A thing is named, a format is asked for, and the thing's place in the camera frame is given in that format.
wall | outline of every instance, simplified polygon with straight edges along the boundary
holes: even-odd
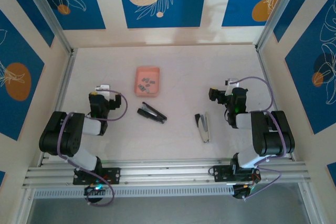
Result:
[[[49,47],[16,0],[0,0],[0,10],[44,62],[44,68],[18,140],[0,134],[0,170],[6,172],[0,188],[0,223],[7,223],[14,214],[12,207],[18,201],[17,196],[27,168],[30,165],[36,165],[32,163],[32,159],[37,153],[41,132],[54,108],[67,56],[58,40],[55,39]],[[11,56],[10,54],[1,55],[1,58],[8,59]],[[15,114],[1,114],[1,117],[15,116]]]
[[[18,1],[37,23],[31,0]],[[277,0],[47,1],[72,46],[107,47],[252,44]]]
[[[319,200],[322,202],[325,211],[326,218],[329,218],[329,222],[334,223],[336,218],[336,212],[334,211],[334,202],[336,198],[336,187],[330,177],[327,170],[327,165],[336,161],[336,124],[333,124],[321,131],[313,132],[310,121],[307,117],[306,110],[302,105],[302,97],[300,99],[300,93],[292,79],[293,67],[291,72],[285,62],[285,58],[291,52],[293,47],[296,47],[298,40],[310,26],[310,23],[314,20],[318,12],[322,9],[328,0],[306,0],[297,15],[290,23],[288,29],[282,36],[279,42],[274,35],[271,35],[266,42],[265,46],[261,49],[261,56],[265,64],[266,70],[269,75],[269,80],[275,92],[276,102],[279,109],[284,110],[292,129],[294,138],[296,140],[295,153],[300,160],[304,160],[307,164],[311,179],[316,189]],[[307,42],[306,48],[312,48],[309,45],[321,44],[320,41],[315,43]],[[303,50],[295,51],[295,57],[303,57],[303,61],[298,64],[299,70],[311,73],[309,81],[311,83],[312,76],[314,74],[313,66],[311,65],[311,57],[318,55],[307,53],[306,50],[301,55]],[[310,94],[307,96],[310,99],[315,99],[315,94],[319,94],[317,87],[313,85],[307,85],[310,88]],[[326,95],[321,95],[321,101],[326,102]],[[323,110],[323,106],[318,102],[312,105],[315,108],[320,108],[320,113],[317,117],[320,121],[323,121],[326,117],[334,117],[332,112],[335,109],[335,105],[329,105],[329,111]]]

white table surface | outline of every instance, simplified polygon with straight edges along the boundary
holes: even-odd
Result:
[[[160,67],[160,94],[134,94],[138,66]],[[109,122],[104,136],[82,136],[81,144],[105,160],[158,160],[232,157],[251,144],[250,130],[232,129],[225,107],[208,98],[210,87],[224,89],[227,78],[262,77],[253,45],[81,48],[78,50],[63,111],[90,112],[89,92],[100,84],[124,94],[126,115]],[[247,80],[247,109],[264,109],[270,96],[264,83]],[[142,101],[168,117],[164,124],[136,113]],[[125,103],[109,118],[123,112]],[[194,115],[208,111],[212,141],[204,144]]]

black bracket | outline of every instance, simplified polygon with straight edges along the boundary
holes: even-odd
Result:
[[[261,181],[260,171],[255,168],[239,166],[238,153],[230,161],[230,165],[215,165],[213,167],[215,182],[249,182],[255,184]]]
[[[257,183],[261,180],[258,169],[241,169],[239,173],[234,173],[230,165],[215,165],[213,168],[215,182],[249,182],[254,180]]]
[[[111,185],[118,185],[120,180],[120,168],[101,168],[99,172],[99,176],[104,178],[108,183]],[[104,182],[100,181],[96,177],[87,174],[82,171],[76,171],[75,169],[75,175],[74,180],[72,182],[74,185],[98,185],[98,184],[104,184]]]

purple cable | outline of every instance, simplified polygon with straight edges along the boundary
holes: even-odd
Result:
[[[122,115],[116,119],[99,119],[99,118],[90,118],[90,119],[95,119],[95,120],[103,120],[103,121],[116,121],[116,120],[119,120],[121,119],[125,114],[126,114],[126,111],[127,111],[127,108],[128,108],[128,102],[127,102],[127,99],[124,95],[122,95],[121,93],[119,92],[116,92],[116,91],[113,91],[113,90],[102,90],[102,91],[109,91],[111,93],[116,93],[116,94],[119,94],[121,95],[124,100],[125,100],[125,103],[126,103],[126,108],[125,108],[125,111],[122,113]],[[74,114],[74,112],[70,112],[65,118],[64,118],[64,121],[63,121],[63,124],[61,126],[61,129],[60,129],[60,132],[59,132],[59,135],[58,135],[58,141],[57,141],[57,154],[60,158],[66,160],[70,165],[74,166],[75,168],[77,169],[80,169],[81,171],[87,173],[87,174],[90,174],[96,178],[98,178],[99,180],[103,181],[106,185],[108,185],[108,187],[111,189],[111,192],[112,192],[112,198],[109,202],[107,203],[104,203],[104,204],[92,204],[91,202],[89,202],[89,195],[91,194],[91,192],[93,192],[94,190],[92,190],[90,193],[87,194],[86,196],[86,201],[91,205],[91,206],[94,206],[94,207],[105,207],[105,206],[108,206],[109,204],[111,204],[114,200],[114,195],[115,195],[115,192],[112,188],[112,186],[110,185],[110,183],[108,183],[104,178],[102,178],[101,176],[91,172],[90,170],[87,170],[85,168],[82,168],[80,166],[78,166],[77,164],[75,164],[74,162],[72,162],[71,160],[69,160],[68,158],[66,158],[65,156],[63,156],[61,154],[61,151],[60,151],[60,147],[61,147],[61,139],[62,139],[62,135],[63,135],[63,132],[64,132],[64,128],[67,124],[67,121],[69,120],[69,118]]]
[[[82,170],[83,172],[86,172],[86,173],[88,173],[88,174],[90,174],[90,175],[92,175],[92,176],[98,178],[99,180],[103,181],[106,185],[108,185],[108,187],[109,187],[109,188],[111,189],[111,191],[112,191],[112,198],[111,198],[111,200],[110,200],[109,202],[104,203],[104,204],[92,204],[91,202],[89,202],[89,195],[90,195],[90,194],[88,194],[87,197],[86,197],[86,201],[87,201],[91,206],[94,206],[94,207],[105,207],[105,206],[108,206],[109,204],[111,204],[111,203],[113,202],[113,200],[114,200],[114,195],[115,195],[114,190],[113,190],[112,186],[110,185],[110,183],[108,183],[105,179],[103,179],[103,178],[100,177],[99,175],[97,175],[97,174],[91,172],[90,170],[86,170],[85,168],[82,168],[82,167],[76,165],[74,162],[72,162],[71,160],[69,160],[68,158],[64,157],[64,156],[61,154],[61,151],[60,151],[60,148],[61,148],[61,139],[62,139],[62,135],[63,135],[63,132],[64,132],[64,128],[65,128],[65,126],[66,126],[66,124],[67,124],[67,121],[69,120],[69,118],[70,118],[73,114],[74,114],[74,112],[70,112],[70,113],[65,117],[65,119],[64,119],[64,121],[63,121],[61,130],[60,130],[59,135],[58,135],[58,141],[57,141],[57,154],[58,154],[58,156],[59,156],[60,158],[62,158],[62,159],[64,159],[64,160],[68,161],[68,163],[69,163],[70,165],[74,166],[75,168],[78,168],[78,169]]]
[[[274,94],[273,94],[273,90],[272,90],[270,84],[269,84],[267,81],[265,81],[265,80],[262,79],[262,78],[256,77],[256,76],[249,76],[249,77],[242,78],[242,79],[239,80],[239,81],[231,82],[231,84],[236,84],[236,83],[239,83],[239,82],[241,82],[241,81],[245,81],[245,80],[247,80],[247,79],[257,79],[257,80],[262,81],[263,83],[265,83],[265,84],[267,85],[268,90],[269,90],[269,92],[271,93],[271,104],[270,104],[266,109],[264,109],[263,111],[269,110],[269,109],[272,107],[273,103],[274,103]]]
[[[262,188],[262,189],[260,189],[259,191],[257,191],[256,193],[251,194],[251,195],[245,197],[245,200],[248,199],[248,198],[250,198],[250,197],[252,197],[252,196],[255,196],[255,195],[258,194],[259,192],[261,192],[261,191],[267,189],[268,187],[270,187],[272,184],[274,184],[274,183],[275,183],[279,178],[281,178],[281,176],[282,176],[282,173],[281,173],[280,171],[278,171],[278,170],[267,169],[267,168],[261,168],[261,167],[258,167],[258,168],[261,169],[261,170],[267,170],[267,171],[269,171],[269,172],[279,173],[279,176],[278,176],[275,180],[273,180],[271,183],[269,183],[267,186],[265,186],[264,188]]]
[[[270,172],[279,173],[279,176],[278,176],[276,179],[274,179],[272,182],[270,182],[267,186],[265,186],[264,188],[262,188],[261,190],[259,190],[259,191],[257,191],[256,193],[251,194],[251,195],[247,196],[246,198],[244,198],[244,200],[246,200],[246,199],[248,199],[248,198],[250,198],[250,197],[252,197],[252,196],[258,194],[259,192],[261,192],[261,191],[267,189],[267,188],[270,187],[272,184],[274,184],[279,178],[281,178],[282,173],[281,173],[280,171],[278,171],[278,170],[272,170],[272,169],[267,169],[267,168],[261,168],[261,167],[259,167],[259,165],[260,165],[261,163],[265,162],[267,159],[271,159],[271,158],[282,158],[282,157],[285,157],[285,155],[286,155],[286,150],[287,150],[287,148],[286,148],[286,143],[285,143],[285,139],[284,139],[284,135],[282,134],[282,131],[281,131],[281,129],[280,129],[280,126],[279,126],[277,120],[274,118],[274,116],[268,111],[268,110],[272,107],[272,105],[273,105],[273,103],[274,103],[274,93],[273,93],[273,90],[272,90],[270,84],[269,84],[267,81],[265,81],[264,79],[259,78],[259,77],[256,77],[256,76],[245,77],[245,78],[242,78],[241,80],[238,80],[238,81],[235,81],[235,82],[231,82],[231,83],[232,83],[232,84],[236,84],[236,83],[239,83],[239,82],[241,82],[241,81],[245,81],[245,80],[247,80],[247,79],[257,79],[257,80],[260,80],[260,81],[262,81],[263,83],[265,83],[265,84],[267,85],[267,87],[268,87],[268,90],[269,90],[269,92],[270,92],[270,94],[271,94],[271,104],[268,106],[268,108],[266,108],[266,109],[264,109],[264,110],[262,110],[262,111],[263,111],[263,112],[266,112],[266,113],[269,115],[269,117],[272,119],[272,121],[273,121],[275,127],[277,128],[277,131],[278,131],[278,133],[279,133],[280,140],[281,140],[281,143],[282,143],[282,154],[281,154],[281,156],[275,156],[275,157],[269,157],[269,158],[266,157],[266,158],[264,158],[264,159],[262,159],[262,160],[259,160],[258,162],[256,162],[256,163],[254,164],[257,168],[259,168],[259,169],[261,169],[261,170],[268,170],[268,171],[270,171]]]
[[[113,121],[117,121],[117,120],[121,119],[126,114],[126,111],[127,111],[127,108],[128,108],[128,102],[127,102],[126,97],[122,93],[116,92],[114,90],[103,89],[103,90],[99,90],[99,91],[108,91],[110,93],[119,94],[121,97],[123,97],[123,99],[125,100],[125,104],[126,104],[125,111],[124,111],[124,113],[122,113],[122,115],[120,117],[118,117],[116,119],[91,118],[91,117],[88,117],[88,116],[87,116],[87,118],[94,119],[94,120],[99,120],[99,121],[109,121],[109,122],[113,122]]]

